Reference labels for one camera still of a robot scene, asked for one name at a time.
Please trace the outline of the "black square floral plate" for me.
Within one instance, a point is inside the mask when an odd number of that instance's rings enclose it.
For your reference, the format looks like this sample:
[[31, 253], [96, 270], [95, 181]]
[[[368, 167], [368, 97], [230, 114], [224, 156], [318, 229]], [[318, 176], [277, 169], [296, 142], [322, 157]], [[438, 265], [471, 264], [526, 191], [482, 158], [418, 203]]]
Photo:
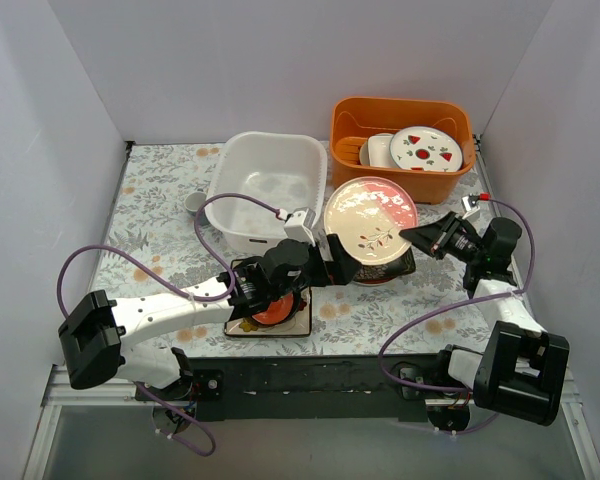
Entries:
[[354, 280], [398, 278], [416, 271], [413, 251], [409, 248], [402, 256], [384, 265], [362, 266]]

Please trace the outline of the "pink and cream round plate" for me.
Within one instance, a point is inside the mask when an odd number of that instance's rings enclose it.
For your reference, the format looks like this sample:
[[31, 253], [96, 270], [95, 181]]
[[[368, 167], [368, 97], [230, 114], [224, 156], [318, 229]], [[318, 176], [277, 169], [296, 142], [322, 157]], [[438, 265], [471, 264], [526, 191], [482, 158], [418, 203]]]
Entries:
[[338, 187], [323, 212], [325, 233], [364, 266], [381, 266], [402, 257], [411, 243], [400, 232], [418, 225], [414, 201], [396, 183], [359, 177]]

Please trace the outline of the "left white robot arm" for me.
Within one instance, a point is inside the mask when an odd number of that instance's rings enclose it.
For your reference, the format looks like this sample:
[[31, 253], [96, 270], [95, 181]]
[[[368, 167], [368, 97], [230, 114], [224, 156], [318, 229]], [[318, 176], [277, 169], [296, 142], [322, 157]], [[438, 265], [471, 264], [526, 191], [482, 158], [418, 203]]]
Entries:
[[274, 302], [310, 288], [351, 283], [361, 268], [337, 235], [328, 237], [331, 257], [318, 245], [286, 239], [262, 256], [237, 260], [230, 271], [202, 283], [136, 298], [110, 299], [92, 291], [58, 329], [75, 390], [100, 386], [113, 378], [160, 389], [173, 400], [193, 386], [186, 355], [149, 346], [149, 340], [185, 328], [224, 324], [265, 312]]

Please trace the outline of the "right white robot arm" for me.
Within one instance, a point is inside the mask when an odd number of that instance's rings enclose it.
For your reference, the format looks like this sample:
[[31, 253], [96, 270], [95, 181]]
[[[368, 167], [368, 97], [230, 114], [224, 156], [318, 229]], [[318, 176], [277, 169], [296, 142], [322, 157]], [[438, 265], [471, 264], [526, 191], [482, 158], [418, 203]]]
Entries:
[[451, 349], [448, 362], [432, 373], [434, 389], [451, 398], [468, 387], [481, 408], [538, 425], [553, 423], [570, 346], [566, 338], [547, 332], [521, 300], [510, 270], [522, 236], [519, 224], [497, 217], [478, 234], [451, 212], [400, 236], [432, 258], [451, 255], [465, 264], [463, 287], [491, 328], [482, 353]]

